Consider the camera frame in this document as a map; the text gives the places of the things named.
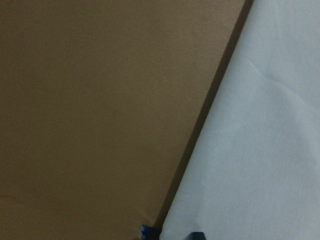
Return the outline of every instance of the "white fabric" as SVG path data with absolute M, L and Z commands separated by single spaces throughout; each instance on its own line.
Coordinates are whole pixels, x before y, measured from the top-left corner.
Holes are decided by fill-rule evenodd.
M 256 0 L 161 240 L 320 240 L 320 1 Z

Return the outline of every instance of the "white surface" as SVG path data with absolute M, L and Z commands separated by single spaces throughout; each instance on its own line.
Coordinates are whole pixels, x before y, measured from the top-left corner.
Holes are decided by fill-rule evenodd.
M 256 0 L 161 240 L 320 239 L 320 1 Z

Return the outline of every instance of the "brown surface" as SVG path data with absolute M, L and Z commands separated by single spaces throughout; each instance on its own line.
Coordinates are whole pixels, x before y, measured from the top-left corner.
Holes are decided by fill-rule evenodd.
M 0 1 L 0 239 L 159 227 L 243 3 Z

